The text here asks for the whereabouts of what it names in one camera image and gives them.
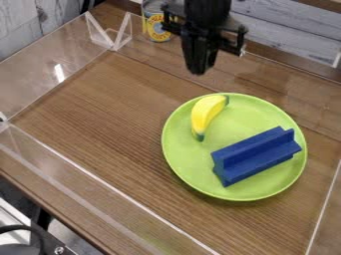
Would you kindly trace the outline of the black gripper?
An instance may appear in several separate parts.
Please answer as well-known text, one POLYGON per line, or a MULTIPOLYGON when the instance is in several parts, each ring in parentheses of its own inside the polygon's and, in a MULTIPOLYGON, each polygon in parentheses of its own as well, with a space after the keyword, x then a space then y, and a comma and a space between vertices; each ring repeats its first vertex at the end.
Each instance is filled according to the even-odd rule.
POLYGON ((186 67, 202 74, 214 66, 217 52, 241 55, 248 27, 230 14, 232 0, 166 0, 163 28, 179 35, 186 67), (195 54, 202 54, 201 67, 195 54))

